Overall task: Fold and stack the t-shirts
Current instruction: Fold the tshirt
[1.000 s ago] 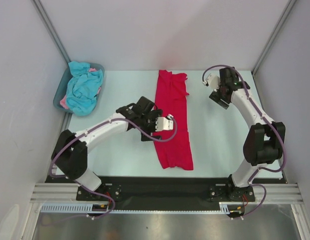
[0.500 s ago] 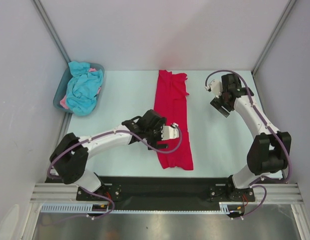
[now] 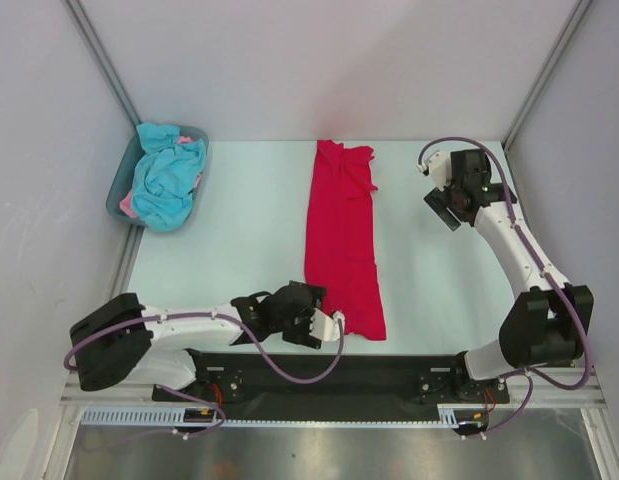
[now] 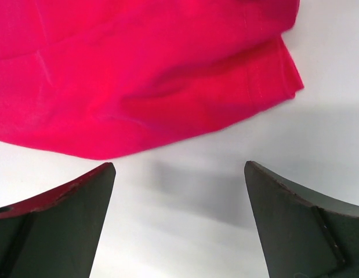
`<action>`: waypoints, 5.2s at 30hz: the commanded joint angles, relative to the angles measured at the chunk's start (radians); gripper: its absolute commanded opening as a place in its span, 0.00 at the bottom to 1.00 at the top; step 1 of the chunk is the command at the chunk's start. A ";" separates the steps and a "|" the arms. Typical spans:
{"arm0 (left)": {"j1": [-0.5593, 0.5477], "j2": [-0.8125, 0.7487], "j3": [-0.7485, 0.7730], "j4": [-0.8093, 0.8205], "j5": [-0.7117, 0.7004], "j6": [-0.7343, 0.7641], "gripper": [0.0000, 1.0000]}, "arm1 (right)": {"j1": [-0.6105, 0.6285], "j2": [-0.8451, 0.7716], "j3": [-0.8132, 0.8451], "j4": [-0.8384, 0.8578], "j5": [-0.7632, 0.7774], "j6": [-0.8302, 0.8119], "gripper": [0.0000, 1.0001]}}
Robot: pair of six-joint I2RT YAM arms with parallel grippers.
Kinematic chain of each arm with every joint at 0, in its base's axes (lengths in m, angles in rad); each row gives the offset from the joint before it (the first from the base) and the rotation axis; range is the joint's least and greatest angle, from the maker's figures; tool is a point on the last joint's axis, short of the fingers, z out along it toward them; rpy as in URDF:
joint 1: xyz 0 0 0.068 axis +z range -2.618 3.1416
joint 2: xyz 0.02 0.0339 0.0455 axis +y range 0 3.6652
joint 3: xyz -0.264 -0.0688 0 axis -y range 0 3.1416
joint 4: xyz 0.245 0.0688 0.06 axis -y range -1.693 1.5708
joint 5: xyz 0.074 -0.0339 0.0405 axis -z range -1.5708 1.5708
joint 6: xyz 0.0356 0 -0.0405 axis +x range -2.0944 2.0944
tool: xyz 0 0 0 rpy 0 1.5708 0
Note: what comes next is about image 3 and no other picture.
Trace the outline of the red t shirt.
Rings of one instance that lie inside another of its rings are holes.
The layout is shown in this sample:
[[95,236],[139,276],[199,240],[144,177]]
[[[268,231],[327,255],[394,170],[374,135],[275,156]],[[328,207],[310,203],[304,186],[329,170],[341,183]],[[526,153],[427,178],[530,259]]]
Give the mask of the red t shirt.
[[323,308],[345,316],[345,332],[387,339],[374,250],[369,146],[319,140],[309,194],[305,281],[326,289]]

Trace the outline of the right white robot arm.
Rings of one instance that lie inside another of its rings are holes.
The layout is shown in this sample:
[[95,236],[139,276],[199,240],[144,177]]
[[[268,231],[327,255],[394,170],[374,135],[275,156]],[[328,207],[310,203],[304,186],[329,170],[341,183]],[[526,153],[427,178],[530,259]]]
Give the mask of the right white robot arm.
[[[473,401],[486,380],[578,359],[589,366],[591,290],[573,284],[542,250],[492,151],[474,140],[452,152],[438,145],[428,143],[417,159],[420,173],[434,184],[425,202],[451,230],[467,224],[478,232],[514,296],[496,339],[461,354],[462,369],[450,376],[452,393]],[[494,174],[500,178],[494,180]]]

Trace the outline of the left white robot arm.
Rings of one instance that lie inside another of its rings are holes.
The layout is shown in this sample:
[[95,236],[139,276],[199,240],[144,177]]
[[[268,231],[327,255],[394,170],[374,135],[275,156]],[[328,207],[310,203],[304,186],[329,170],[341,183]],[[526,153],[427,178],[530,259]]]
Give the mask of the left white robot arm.
[[120,383],[163,384],[186,398],[203,397],[209,374],[194,358],[207,347],[261,344],[272,335],[318,349],[339,338],[326,313],[325,289],[290,282],[275,293],[236,297],[194,312],[149,307],[123,293],[77,322],[64,360],[84,391]]

